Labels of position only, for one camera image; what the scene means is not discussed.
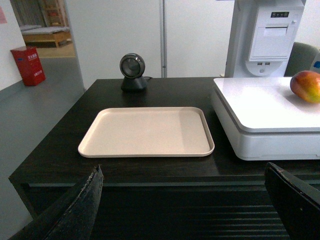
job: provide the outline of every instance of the weighing scale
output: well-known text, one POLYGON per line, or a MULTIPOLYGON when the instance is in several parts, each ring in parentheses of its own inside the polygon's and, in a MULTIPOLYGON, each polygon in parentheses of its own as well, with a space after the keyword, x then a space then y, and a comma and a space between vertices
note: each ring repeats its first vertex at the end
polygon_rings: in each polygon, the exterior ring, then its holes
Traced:
POLYGON ((246 161, 320 159, 320 104, 291 77, 215 78, 212 105, 235 154, 246 161))

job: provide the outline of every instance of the fire extinguisher box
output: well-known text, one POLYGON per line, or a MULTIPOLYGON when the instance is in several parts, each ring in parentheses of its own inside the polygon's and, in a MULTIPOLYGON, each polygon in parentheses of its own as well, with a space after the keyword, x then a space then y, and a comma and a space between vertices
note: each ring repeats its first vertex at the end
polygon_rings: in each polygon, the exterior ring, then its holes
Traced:
POLYGON ((12 49, 11 53, 19 69, 24 85, 36 86, 46 79, 35 47, 22 46, 12 49))

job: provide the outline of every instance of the gray floor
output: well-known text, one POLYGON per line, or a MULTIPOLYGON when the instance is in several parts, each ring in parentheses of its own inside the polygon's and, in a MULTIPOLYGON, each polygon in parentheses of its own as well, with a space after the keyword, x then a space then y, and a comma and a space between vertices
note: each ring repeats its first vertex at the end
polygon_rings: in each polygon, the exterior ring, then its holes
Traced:
POLYGON ((0 91, 0 240, 32 220, 8 177, 84 93, 75 58, 41 63, 45 81, 0 91))

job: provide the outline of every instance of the tray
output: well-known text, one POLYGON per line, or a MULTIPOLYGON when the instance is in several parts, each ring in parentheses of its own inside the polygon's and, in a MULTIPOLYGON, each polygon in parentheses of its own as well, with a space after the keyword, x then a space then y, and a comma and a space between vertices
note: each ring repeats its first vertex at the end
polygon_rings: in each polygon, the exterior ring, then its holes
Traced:
POLYGON ((203 157, 215 148, 196 107, 108 108, 78 146, 86 158, 203 157))

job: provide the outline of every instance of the chair back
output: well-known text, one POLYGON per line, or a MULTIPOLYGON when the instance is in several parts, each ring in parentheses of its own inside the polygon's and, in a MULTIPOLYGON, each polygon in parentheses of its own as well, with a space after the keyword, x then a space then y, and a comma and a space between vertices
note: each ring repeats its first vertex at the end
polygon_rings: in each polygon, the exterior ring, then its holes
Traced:
POLYGON ((320 191, 268 162, 265 187, 292 240, 320 239, 320 191))
POLYGON ((88 240, 98 212, 103 179, 98 166, 9 240, 88 240))
POLYGON ((284 76, 292 77, 298 72, 310 70, 319 53, 320 50, 315 46, 294 42, 284 76))

